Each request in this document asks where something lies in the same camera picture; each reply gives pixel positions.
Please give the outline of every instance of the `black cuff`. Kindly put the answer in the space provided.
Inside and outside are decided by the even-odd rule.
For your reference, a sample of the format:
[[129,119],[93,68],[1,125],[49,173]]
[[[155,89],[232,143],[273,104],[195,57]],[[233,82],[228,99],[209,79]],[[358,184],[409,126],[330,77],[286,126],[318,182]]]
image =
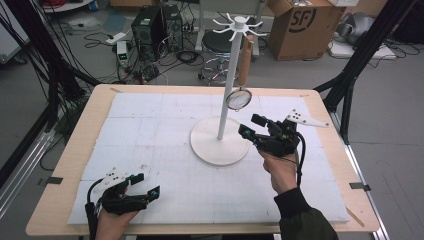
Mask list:
[[281,218],[291,218],[301,212],[311,209],[300,188],[293,188],[274,198],[280,210]]

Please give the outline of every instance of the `black tape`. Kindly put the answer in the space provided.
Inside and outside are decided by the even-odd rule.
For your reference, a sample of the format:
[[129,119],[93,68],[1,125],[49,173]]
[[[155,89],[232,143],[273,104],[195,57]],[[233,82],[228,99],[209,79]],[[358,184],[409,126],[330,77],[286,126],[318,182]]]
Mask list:
[[349,185],[352,189],[363,189],[365,192],[371,191],[371,187],[368,184],[364,185],[361,182],[349,183]]
[[62,183],[63,178],[59,178],[59,177],[49,177],[47,178],[46,184],[61,184]]

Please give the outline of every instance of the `floor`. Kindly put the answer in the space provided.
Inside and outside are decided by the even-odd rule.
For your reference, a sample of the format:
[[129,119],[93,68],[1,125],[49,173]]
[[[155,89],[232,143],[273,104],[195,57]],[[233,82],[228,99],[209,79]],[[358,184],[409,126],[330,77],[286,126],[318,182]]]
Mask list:
[[[98,12],[80,9],[58,14],[61,21],[86,16],[94,16],[105,23],[101,31],[112,35],[126,32],[133,19],[131,14],[122,17],[111,9]],[[106,23],[112,24],[106,29]],[[83,37],[90,33],[67,36],[73,54],[93,76],[116,76],[116,57],[110,47],[84,47],[88,41]],[[400,47],[411,54],[417,52],[410,46]],[[351,147],[372,189],[372,197],[389,237],[394,240],[424,237],[424,191],[419,187],[424,182],[424,162],[421,160],[424,155],[424,54],[411,54],[396,60],[372,60],[371,63],[378,63],[378,66],[369,65],[364,69],[355,85],[349,128]],[[252,88],[312,89],[337,76],[347,61],[332,58],[326,53],[315,61],[277,62],[265,49],[251,65],[248,85]],[[159,66],[160,71],[168,68]],[[166,77],[160,76],[150,84],[206,87],[206,81],[197,77],[198,70],[198,66],[179,65],[170,69]],[[10,62],[1,66],[0,101],[3,103],[0,105],[0,163],[3,165],[46,104],[30,64]],[[64,147],[61,140],[46,154],[43,159],[45,168],[54,168]],[[45,179],[50,174],[40,165],[34,169],[0,219],[1,239],[77,239],[35,238],[25,233],[26,224],[43,192]],[[371,239],[369,235],[356,233],[340,234],[340,238]]]

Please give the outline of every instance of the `sleeve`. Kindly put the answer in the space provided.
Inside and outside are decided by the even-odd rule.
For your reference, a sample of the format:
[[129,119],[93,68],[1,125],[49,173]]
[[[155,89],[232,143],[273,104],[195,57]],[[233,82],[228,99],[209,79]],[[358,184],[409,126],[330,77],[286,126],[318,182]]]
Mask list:
[[282,239],[337,240],[337,233],[320,211],[306,202],[300,188],[274,198],[280,210]]

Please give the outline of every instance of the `wooden handle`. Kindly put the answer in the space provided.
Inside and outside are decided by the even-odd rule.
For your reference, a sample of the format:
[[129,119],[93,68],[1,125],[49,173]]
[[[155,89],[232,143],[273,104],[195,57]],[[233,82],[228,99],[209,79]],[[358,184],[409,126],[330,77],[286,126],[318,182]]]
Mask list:
[[239,65],[239,76],[237,83],[239,86],[246,85],[247,76],[249,75],[250,58],[252,56],[252,42],[253,36],[248,35],[244,38],[243,50],[241,53],[240,65]]

